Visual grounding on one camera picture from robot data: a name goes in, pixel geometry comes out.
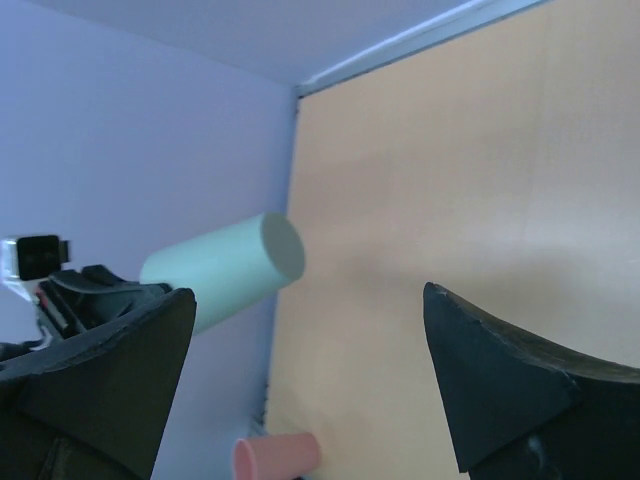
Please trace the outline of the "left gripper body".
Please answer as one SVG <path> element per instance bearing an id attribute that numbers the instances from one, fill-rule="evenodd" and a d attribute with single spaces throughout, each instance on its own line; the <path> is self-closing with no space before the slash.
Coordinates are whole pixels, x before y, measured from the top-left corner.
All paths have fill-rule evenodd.
<path id="1" fill-rule="evenodd" d="M 166 283 L 125 280 L 103 265 L 79 271 L 38 267 L 29 272 L 42 334 L 49 345 L 117 320 L 170 292 Z"/>

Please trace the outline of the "green plastic cup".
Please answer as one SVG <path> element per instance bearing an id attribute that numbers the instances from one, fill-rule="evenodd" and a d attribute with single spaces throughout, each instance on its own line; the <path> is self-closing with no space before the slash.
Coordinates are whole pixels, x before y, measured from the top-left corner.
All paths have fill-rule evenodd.
<path id="1" fill-rule="evenodd" d="M 304 246 L 292 223 L 264 213 L 150 255 L 139 281 L 189 288 L 198 335 L 297 281 Z"/>

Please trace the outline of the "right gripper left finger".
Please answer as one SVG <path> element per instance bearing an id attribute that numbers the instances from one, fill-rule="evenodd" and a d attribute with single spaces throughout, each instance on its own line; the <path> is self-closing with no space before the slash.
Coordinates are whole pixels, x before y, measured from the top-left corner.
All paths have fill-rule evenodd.
<path id="1" fill-rule="evenodd" d="M 2 478 L 150 478 L 195 314 L 178 289 L 2 362 Z"/>

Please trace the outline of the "pink cup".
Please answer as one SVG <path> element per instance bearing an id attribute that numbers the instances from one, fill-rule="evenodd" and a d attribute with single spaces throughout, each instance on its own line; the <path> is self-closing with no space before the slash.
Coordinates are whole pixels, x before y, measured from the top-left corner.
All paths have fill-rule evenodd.
<path id="1" fill-rule="evenodd" d="M 232 454 L 233 478 L 238 480 L 297 479 L 320 463 L 320 446 L 310 433 L 239 439 Z"/>

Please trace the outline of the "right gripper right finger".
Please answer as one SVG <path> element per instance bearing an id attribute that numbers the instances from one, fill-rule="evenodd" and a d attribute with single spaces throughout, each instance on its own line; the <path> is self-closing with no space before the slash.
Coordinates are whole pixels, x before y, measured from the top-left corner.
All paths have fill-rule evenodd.
<path id="1" fill-rule="evenodd" d="M 638 478 L 638 369 L 556 344 L 434 283 L 423 319 L 460 472 Z"/>

